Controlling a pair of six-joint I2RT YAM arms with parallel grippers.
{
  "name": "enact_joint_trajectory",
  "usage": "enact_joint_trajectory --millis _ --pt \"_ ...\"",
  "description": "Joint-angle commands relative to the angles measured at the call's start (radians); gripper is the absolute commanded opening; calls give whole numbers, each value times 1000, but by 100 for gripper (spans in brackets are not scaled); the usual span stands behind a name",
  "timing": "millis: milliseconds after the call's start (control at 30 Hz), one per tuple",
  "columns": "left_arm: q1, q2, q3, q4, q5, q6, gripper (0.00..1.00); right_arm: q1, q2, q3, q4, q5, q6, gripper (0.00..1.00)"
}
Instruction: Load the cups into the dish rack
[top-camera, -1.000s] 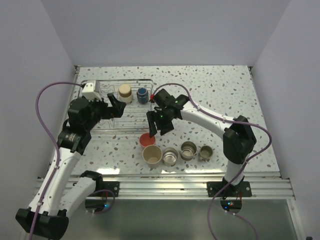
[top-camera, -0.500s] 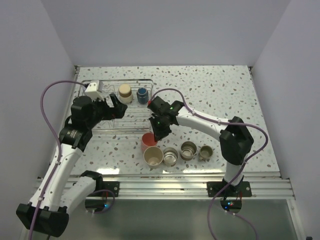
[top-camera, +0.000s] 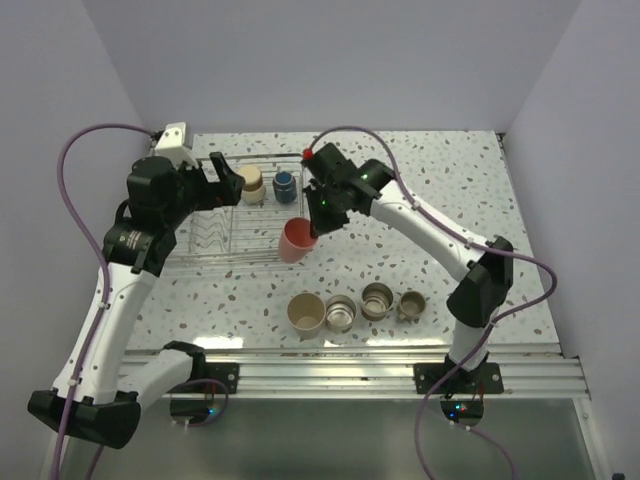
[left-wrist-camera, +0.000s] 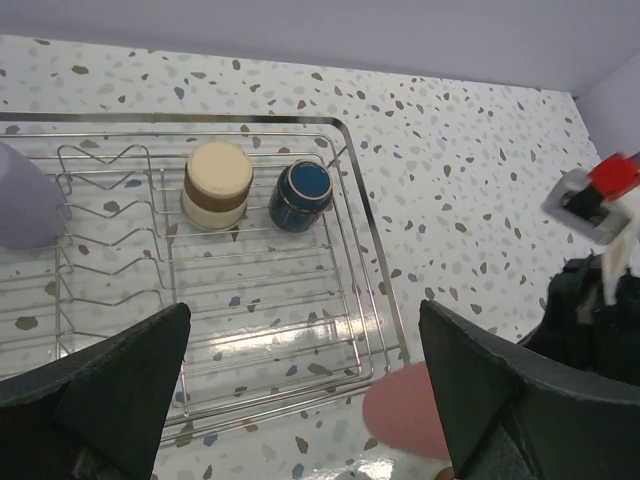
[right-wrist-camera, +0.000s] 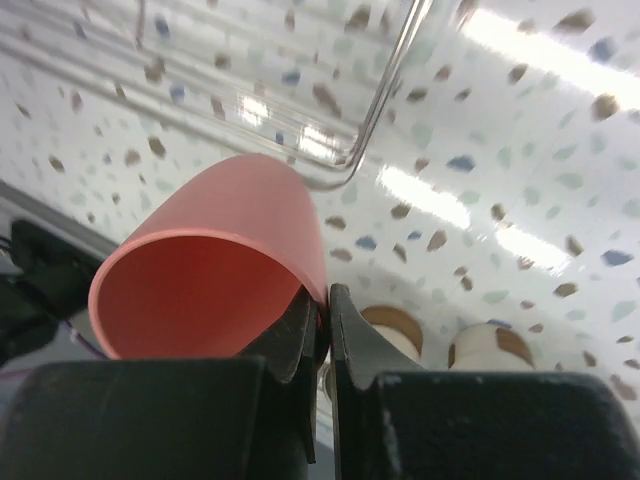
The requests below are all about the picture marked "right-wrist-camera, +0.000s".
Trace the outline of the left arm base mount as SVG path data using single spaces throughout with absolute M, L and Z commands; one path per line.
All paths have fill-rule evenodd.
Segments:
M 1 363 L 51 343 L 88 306 L 101 260 L 27 219 L 10 224 L 1 251 L 17 268 L 1 275 Z

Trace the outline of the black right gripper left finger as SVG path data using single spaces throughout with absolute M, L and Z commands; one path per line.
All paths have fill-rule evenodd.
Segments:
M 64 362 L 1 420 L 5 479 L 304 479 L 315 459 L 318 307 L 297 292 L 240 354 Z

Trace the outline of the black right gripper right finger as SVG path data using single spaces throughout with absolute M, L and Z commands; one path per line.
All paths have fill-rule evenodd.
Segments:
M 340 479 L 635 479 L 639 438 L 599 379 L 413 362 L 330 290 Z

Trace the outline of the pink plastic cup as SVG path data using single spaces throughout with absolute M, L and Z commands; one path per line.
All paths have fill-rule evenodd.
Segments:
M 314 203 L 294 169 L 246 154 L 197 174 L 119 245 L 93 279 L 88 311 L 114 359 L 224 357 L 299 290 L 328 303 Z

